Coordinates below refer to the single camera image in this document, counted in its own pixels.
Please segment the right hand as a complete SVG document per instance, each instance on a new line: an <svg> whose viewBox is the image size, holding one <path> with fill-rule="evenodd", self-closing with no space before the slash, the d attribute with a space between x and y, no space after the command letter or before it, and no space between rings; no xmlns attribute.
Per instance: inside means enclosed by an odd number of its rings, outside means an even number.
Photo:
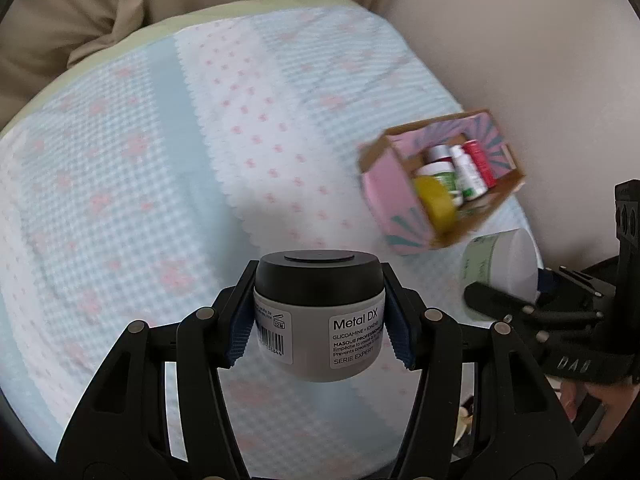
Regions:
<svg viewBox="0 0 640 480"><path fill-rule="evenodd" d="M590 446L603 444L624 419L627 411L638 396L639 386L630 382L604 386L597 384L578 385L563 380L560 387L560 402L568 419L574 422L577 414L578 388L582 387L590 396L598 399L604 406L604 414L596 431L588 441Z"/></svg>

